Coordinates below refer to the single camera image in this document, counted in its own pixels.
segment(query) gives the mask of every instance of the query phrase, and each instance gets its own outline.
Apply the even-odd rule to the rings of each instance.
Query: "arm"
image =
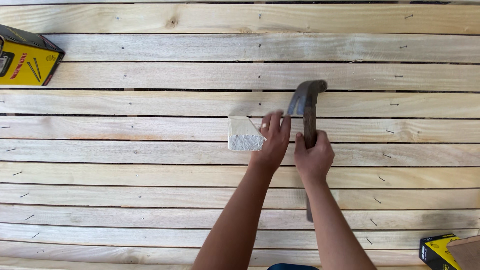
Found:
[[[192,270],[248,268],[268,186],[290,139],[291,119],[286,116],[280,127],[281,116],[277,111],[263,118],[261,133],[267,141],[261,151],[252,153],[245,176],[205,240]]]
[[[324,270],[375,270],[328,188],[326,176],[335,153],[327,134],[317,131],[317,144],[306,149],[297,134],[295,164],[310,199],[318,252]]]

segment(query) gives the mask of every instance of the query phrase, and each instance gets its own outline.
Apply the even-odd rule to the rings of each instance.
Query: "wood grain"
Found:
[[[270,90],[321,78],[328,89],[477,92],[478,73],[478,65],[66,62],[47,87]]]
[[[479,14],[461,5],[87,4],[3,7],[0,24],[33,33],[480,34]]]
[[[334,166],[480,166],[477,144],[332,144]],[[294,165],[295,145],[283,165]],[[1,161],[246,165],[227,143],[0,139]]]
[[[193,264],[198,248],[154,248],[55,245],[0,242],[0,256],[98,263]],[[423,265],[418,249],[368,250],[376,266]],[[320,266],[317,250],[254,250],[250,266],[269,267],[276,263]]]
[[[202,0],[202,2],[239,2],[241,0]],[[479,0],[455,0],[453,2],[475,3]],[[168,3],[178,2],[178,0],[0,0],[0,6],[16,6],[16,5],[39,5],[39,4],[88,4],[88,3]],[[197,0],[184,0],[183,2],[197,2]]]
[[[0,204],[2,222],[94,227],[211,229],[221,209],[82,208]],[[478,228],[480,210],[344,210],[353,230]],[[305,210],[262,210],[258,228],[313,230]]]
[[[251,119],[260,127],[261,119]],[[227,141],[226,118],[0,116],[0,138]],[[478,120],[317,119],[331,142],[480,143]],[[303,132],[292,119],[290,141]]]
[[[66,52],[63,61],[480,62],[480,37],[475,36],[297,33],[45,37]]]
[[[246,166],[0,162],[0,183],[236,187]],[[332,167],[330,188],[480,188],[479,167]],[[280,167],[270,187],[303,187],[297,169]]]
[[[0,203],[223,208],[234,191],[235,188],[2,184]],[[340,208],[346,210],[480,208],[480,189],[332,189],[331,192]],[[263,208],[305,209],[305,200],[304,189],[270,188]]]
[[[419,239],[453,233],[476,236],[478,229],[354,232],[364,249],[415,249]],[[39,226],[0,223],[0,239],[7,241],[148,247],[202,247],[210,230],[120,229]],[[317,249],[315,231],[258,231],[253,248]]]
[[[190,265],[132,265],[93,262],[69,262],[0,257],[4,270],[191,270]],[[267,270],[268,267],[248,267],[248,270]],[[379,267],[378,270],[430,270],[428,266]]]
[[[288,108],[292,95],[247,92],[0,90],[0,101],[5,101],[0,103],[0,113],[264,116],[271,111]],[[477,94],[322,93],[318,96],[317,116],[480,118],[478,104],[480,95]]]

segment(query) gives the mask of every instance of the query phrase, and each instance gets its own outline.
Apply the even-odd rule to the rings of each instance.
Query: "blue fabric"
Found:
[[[287,263],[278,263],[272,265],[268,270],[318,270],[313,266],[298,265],[298,264],[287,264]]]

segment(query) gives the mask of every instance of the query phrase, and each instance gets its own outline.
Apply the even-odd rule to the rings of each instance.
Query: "hand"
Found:
[[[310,149],[305,147],[302,133],[297,133],[295,165],[304,185],[325,182],[334,157],[335,153],[325,131],[317,130],[317,143]]]
[[[267,139],[262,150],[252,152],[249,166],[259,166],[272,175],[280,167],[290,141],[292,119],[286,115],[280,126],[283,111],[271,112],[262,119],[260,133]]]

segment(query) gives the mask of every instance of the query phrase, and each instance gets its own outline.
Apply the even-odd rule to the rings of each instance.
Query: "cardboard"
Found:
[[[46,86],[64,55],[41,35],[0,25],[0,85]]]
[[[462,270],[480,269],[480,235],[455,240],[447,247]]]
[[[447,249],[447,244],[460,239],[445,234],[420,240],[420,259],[432,270],[462,270]]]

